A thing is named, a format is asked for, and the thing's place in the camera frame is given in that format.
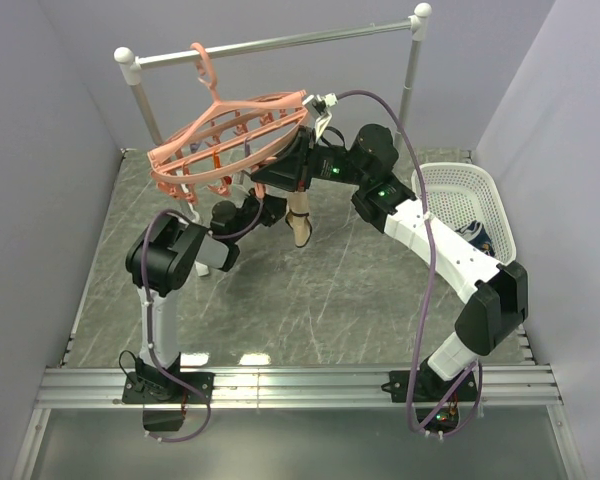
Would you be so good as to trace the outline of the beige underwear with navy trim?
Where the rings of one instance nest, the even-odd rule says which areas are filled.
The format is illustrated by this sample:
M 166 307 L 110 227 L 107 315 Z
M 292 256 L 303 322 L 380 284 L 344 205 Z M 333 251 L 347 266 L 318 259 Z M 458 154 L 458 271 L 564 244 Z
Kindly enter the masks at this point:
M 293 192 L 287 196 L 285 222 L 293 231 L 295 246 L 304 248 L 308 244 L 313 231 L 307 192 Z

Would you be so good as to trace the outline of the pink round clip hanger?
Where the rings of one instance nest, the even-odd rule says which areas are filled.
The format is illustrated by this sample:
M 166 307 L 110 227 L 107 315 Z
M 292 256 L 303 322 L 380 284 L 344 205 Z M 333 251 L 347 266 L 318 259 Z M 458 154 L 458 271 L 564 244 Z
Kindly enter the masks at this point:
M 208 52 L 199 43 L 193 43 L 191 49 L 200 55 L 195 61 L 198 80 L 208 89 L 211 105 L 150 150 L 147 157 L 158 189 L 195 205 L 198 186 L 206 185 L 213 193 L 228 196 L 230 177 L 241 171 L 251 173 L 273 161 L 307 124 L 309 112 L 302 104 L 304 90 L 223 100 Z M 251 156 L 246 159 L 245 139 L 251 146 Z

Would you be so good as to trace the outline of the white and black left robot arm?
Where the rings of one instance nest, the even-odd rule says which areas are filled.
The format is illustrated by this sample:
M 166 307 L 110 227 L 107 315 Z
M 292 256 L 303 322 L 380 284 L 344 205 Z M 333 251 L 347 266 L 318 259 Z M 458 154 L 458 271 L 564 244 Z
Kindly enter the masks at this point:
M 181 371 L 177 304 L 180 290 L 196 265 L 227 272 L 240 254 L 237 241 L 262 225 L 270 227 L 286 213 L 287 201 L 251 190 L 242 204 L 224 200 L 211 210 L 208 227 L 168 210 L 158 215 L 129 249 L 125 268 L 142 307 L 142 343 L 134 357 L 128 389 L 149 403 L 182 397 L 203 403 L 210 398 L 211 374 Z

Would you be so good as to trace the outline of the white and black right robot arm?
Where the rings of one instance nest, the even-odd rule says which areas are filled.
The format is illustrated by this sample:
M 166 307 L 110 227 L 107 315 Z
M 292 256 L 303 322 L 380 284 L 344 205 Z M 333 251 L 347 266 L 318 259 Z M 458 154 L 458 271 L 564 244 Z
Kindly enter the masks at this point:
M 359 216 L 425 261 L 463 301 L 453 332 L 414 371 L 417 399 L 440 400 L 481 357 L 488 356 L 528 316 L 528 274 L 516 261 L 504 264 L 471 245 L 426 208 L 394 174 L 398 152 L 388 128 L 363 126 L 350 147 L 325 145 L 302 127 L 280 153 L 255 170 L 258 184 L 289 193 L 312 181 L 356 186 Z

